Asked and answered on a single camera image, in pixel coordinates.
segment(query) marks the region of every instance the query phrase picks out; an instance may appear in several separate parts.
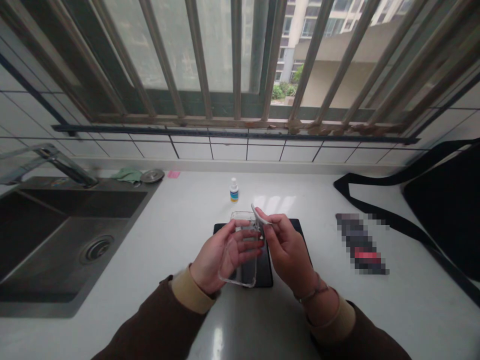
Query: sink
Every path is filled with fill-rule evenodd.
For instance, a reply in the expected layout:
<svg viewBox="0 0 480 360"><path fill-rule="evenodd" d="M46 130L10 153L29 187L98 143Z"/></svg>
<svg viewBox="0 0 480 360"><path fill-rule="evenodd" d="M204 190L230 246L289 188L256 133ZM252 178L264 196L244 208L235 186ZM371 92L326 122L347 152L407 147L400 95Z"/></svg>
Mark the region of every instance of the sink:
<svg viewBox="0 0 480 360"><path fill-rule="evenodd" d="M0 317L74 316L158 185L33 177L0 197Z"/></svg>

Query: black strap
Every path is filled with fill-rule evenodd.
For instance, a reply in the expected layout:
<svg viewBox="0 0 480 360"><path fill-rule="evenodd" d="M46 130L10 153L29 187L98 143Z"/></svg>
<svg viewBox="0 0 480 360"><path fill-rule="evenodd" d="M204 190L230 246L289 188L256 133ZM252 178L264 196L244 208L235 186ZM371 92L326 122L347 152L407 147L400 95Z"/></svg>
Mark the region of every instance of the black strap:
<svg viewBox="0 0 480 360"><path fill-rule="evenodd" d="M455 280L463 291L470 296L477 306L480 307L480 290L473 285L456 266L442 255L438 246L425 231L404 217L352 197L349 188L349 184L392 186L405 183L428 171L435 164L465 145L476 143L480 143L480 138L474 140L445 141L438 144L413 164L394 175L375 178L349 172L335 181L333 186L335 186L340 194L342 194L357 209L366 214L372 214L376 219L385 220L392 229L424 244L443 269Z"/></svg>

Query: countertop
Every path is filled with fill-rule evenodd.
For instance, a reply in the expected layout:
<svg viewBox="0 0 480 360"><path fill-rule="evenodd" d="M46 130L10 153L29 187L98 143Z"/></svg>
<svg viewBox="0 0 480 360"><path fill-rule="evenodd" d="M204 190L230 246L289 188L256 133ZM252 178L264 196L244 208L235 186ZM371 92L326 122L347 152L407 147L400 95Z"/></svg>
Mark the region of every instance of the countertop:
<svg viewBox="0 0 480 360"><path fill-rule="evenodd" d="M236 204L229 197L231 177L240 189ZM215 223L227 222L232 211L249 211L252 202L266 213L299 219L320 276L412 359L479 359L480 309L420 243L369 221L390 275L355 271L335 214L359 211L334 189L338 177L182 172L165 178L73 318L0 318L0 359L90 359L159 281L195 259ZM351 193L418 224L398 186L352 185ZM227 284L189 359L318 359L302 308L275 271L273 281L267 289Z"/></svg>

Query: sink drain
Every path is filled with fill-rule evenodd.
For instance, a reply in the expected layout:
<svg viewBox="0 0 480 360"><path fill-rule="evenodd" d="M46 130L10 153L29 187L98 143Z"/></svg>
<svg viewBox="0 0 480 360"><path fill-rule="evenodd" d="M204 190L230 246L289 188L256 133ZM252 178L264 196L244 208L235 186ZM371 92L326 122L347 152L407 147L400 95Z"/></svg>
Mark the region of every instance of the sink drain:
<svg viewBox="0 0 480 360"><path fill-rule="evenodd" d="M114 238L110 235L102 235L95 238L81 252L80 261L84 264L89 264L100 259L113 242Z"/></svg>

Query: metal faucet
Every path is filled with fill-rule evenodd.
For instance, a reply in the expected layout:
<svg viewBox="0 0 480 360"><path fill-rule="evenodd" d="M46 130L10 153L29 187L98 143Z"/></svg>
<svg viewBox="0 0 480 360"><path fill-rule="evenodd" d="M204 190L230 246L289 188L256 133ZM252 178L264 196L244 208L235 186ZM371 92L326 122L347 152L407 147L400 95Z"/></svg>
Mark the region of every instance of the metal faucet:
<svg viewBox="0 0 480 360"><path fill-rule="evenodd" d="M98 179L90 176L85 170L70 160L66 155L64 155L50 143L43 143L40 145L25 147L21 150L0 154L0 160L21 155L29 151L37 153L39 157L21 165L19 168L6 175L0 176L0 185L20 184L22 182L23 175L47 162L51 163L62 173L83 186L85 189L91 188L99 183Z"/></svg>

